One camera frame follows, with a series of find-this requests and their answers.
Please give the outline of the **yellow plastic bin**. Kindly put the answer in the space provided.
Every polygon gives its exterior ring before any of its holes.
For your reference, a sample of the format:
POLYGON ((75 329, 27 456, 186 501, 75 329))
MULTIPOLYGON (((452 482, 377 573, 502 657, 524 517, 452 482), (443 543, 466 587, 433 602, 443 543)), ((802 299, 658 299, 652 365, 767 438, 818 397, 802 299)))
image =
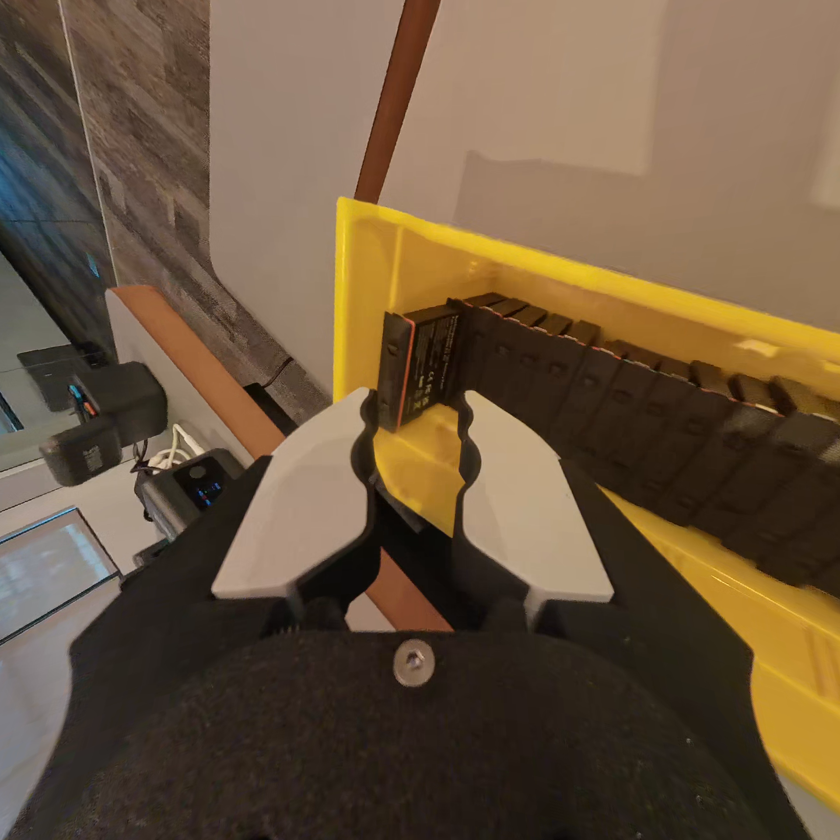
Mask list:
MULTIPOLYGON (((385 312, 497 291, 671 358, 838 400, 837 332, 771 316, 342 197, 337 205, 332 398, 379 377, 385 312)), ((759 572, 714 538, 606 497, 755 654, 753 708, 783 776, 838 812, 838 600, 759 572)))

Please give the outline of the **black battery charging case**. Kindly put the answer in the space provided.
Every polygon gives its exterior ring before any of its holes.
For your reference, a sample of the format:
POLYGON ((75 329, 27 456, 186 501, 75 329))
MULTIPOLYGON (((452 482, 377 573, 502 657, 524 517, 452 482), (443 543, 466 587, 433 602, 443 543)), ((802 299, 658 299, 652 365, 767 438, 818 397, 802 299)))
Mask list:
POLYGON ((144 516, 171 543, 244 473, 228 450, 212 448, 154 475, 144 471, 135 481, 134 493, 144 516))

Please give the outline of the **black camera battery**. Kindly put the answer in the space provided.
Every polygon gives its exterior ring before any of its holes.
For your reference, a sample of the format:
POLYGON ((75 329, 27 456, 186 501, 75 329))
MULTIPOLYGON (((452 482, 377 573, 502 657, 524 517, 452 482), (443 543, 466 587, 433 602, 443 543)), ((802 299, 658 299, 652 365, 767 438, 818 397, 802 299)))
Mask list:
POLYGON ((395 433, 444 400, 460 316, 452 303, 384 315, 376 389, 380 429, 395 433))

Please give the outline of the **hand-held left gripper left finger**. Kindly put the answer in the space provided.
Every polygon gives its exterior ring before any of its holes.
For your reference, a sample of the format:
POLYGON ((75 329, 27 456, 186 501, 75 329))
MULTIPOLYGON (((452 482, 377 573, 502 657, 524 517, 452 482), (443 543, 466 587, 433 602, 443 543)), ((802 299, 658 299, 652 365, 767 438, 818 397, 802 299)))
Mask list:
POLYGON ((375 582, 376 392, 360 387, 301 425, 270 455, 211 593, 279 599, 298 621, 314 606, 347 612, 375 582))

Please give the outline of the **dark desk device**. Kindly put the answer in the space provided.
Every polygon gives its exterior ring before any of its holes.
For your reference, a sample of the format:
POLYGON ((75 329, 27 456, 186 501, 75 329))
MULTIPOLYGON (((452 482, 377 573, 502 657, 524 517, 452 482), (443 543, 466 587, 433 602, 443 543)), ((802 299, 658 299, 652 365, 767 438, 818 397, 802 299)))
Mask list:
POLYGON ((165 389, 143 362, 74 373, 68 381, 78 425, 49 437, 39 452, 62 487, 76 487, 118 466, 123 450, 168 427, 165 389))

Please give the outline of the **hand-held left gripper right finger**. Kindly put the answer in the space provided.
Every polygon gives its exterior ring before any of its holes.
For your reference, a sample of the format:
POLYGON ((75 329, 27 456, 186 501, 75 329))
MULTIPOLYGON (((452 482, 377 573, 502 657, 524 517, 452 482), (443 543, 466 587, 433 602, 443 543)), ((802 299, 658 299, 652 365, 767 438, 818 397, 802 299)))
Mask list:
POLYGON ((614 596, 560 457, 476 391, 458 397, 454 583, 489 611, 514 600, 534 626, 550 602, 614 596))

